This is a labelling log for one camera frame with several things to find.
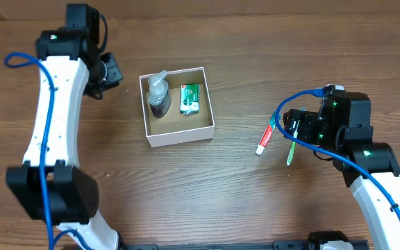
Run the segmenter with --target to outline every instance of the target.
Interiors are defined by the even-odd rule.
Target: open cardboard box
[[[214,137],[214,117],[209,99],[203,67],[168,72],[165,80],[169,84],[172,102],[166,115],[155,118],[147,101],[149,95],[148,79],[156,74],[140,76],[140,90],[146,138],[151,147],[212,139]],[[180,88],[182,84],[200,85],[198,114],[184,115],[180,112]]]

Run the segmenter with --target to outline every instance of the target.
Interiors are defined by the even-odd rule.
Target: green package
[[[197,114],[200,109],[199,85],[183,84],[180,90],[180,112],[184,115]]]

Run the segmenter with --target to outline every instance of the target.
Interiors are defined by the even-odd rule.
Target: red toothpaste tube
[[[256,155],[260,156],[265,148],[268,145],[269,140],[271,139],[272,133],[274,132],[274,129],[276,129],[276,122],[274,121],[276,111],[274,111],[274,114],[272,115],[267,128],[265,129],[265,132],[263,133],[262,139],[260,139],[260,142],[258,143],[257,150],[256,150]]]

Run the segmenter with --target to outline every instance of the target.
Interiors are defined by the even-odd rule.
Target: wood grain surface
[[[0,249],[46,249],[4,179],[21,165],[33,130],[38,69],[8,69],[11,51],[34,53],[43,29],[63,21],[0,22]],[[304,239],[341,230],[371,240],[363,214],[330,163],[279,133],[254,155],[284,98],[329,83],[367,93],[377,142],[400,164],[400,13],[109,20],[108,50],[124,81],[103,101],[83,98],[81,169],[96,178],[100,210],[127,243],[199,244]],[[205,67],[215,138],[152,149],[138,76]],[[316,110],[304,97],[286,108]],[[73,244],[65,238],[60,245]]]
[[[67,3],[87,3],[107,18],[400,12],[400,0],[0,0],[7,20],[64,19]]]

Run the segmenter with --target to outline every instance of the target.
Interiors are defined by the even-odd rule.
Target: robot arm
[[[37,56],[50,73],[55,102],[45,154],[53,225],[77,230],[91,249],[117,250],[122,244],[98,211],[97,182],[79,169],[76,137],[84,94],[100,99],[102,92],[119,85],[121,72],[111,53],[100,55],[99,13],[86,4],[67,6],[66,26],[43,31],[36,42]],[[40,95],[31,142],[22,167],[9,167],[8,187],[32,219],[44,220],[38,180],[40,148],[50,99],[49,82],[40,71]],[[78,238],[69,235],[83,247]]]
[[[400,209],[400,167],[390,145],[373,142],[370,126],[371,102],[366,94],[345,92],[330,85],[319,112],[290,110],[283,116],[285,131],[297,129],[297,139],[344,156],[367,170],[397,201]],[[359,172],[339,160],[334,167],[342,172],[351,188],[377,249],[400,249],[400,222],[382,192]]]

